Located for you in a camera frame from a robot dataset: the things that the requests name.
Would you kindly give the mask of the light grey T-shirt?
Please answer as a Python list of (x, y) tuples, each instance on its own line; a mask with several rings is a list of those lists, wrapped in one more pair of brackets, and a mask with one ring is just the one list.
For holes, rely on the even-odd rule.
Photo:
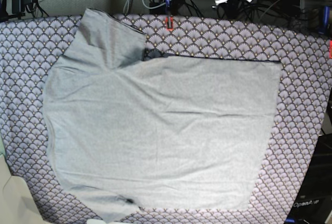
[(107, 222), (140, 207), (245, 210), (276, 112), (282, 65), (168, 56), (87, 9), (43, 90), (62, 188)]

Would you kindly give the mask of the red black centre clamp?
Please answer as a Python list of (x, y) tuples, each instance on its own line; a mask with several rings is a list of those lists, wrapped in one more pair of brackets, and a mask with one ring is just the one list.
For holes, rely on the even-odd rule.
[(171, 0), (165, 0), (165, 7), (166, 7), (166, 26), (167, 30), (173, 30), (173, 18), (171, 15)]

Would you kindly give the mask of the red right edge clamp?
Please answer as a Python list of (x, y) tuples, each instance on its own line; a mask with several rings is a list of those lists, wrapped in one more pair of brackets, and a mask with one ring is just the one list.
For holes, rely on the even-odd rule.
[(329, 42), (329, 58), (332, 59), (332, 40)]

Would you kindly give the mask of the black OpenArm box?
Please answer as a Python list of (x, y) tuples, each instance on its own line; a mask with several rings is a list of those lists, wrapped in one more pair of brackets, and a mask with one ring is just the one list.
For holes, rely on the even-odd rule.
[(285, 223), (328, 223), (331, 218), (331, 134), (319, 137)]

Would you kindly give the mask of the purple fan-pattern tablecloth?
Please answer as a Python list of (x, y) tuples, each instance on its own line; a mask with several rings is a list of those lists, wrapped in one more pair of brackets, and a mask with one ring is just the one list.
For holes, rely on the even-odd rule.
[[(197, 17), (118, 15), (147, 35), (147, 59), (165, 53), (282, 63), (272, 136), (244, 211), (146, 208), (131, 223), (283, 223), (309, 167), (331, 91), (329, 40), (275, 26)], [(46, 156), (42, 91), (74, 38), (79, 16), (1, 24), (1, 137), (10, 171), (22, 177), (50, 223), (85, 223), (95, 213), (66, 194)]]

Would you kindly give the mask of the white plastic bin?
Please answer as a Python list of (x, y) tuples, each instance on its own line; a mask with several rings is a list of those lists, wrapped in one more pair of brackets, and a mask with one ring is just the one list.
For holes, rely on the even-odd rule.
[(1, 223), (45, 223), (25, 180), (12, 176), (1, 155)]

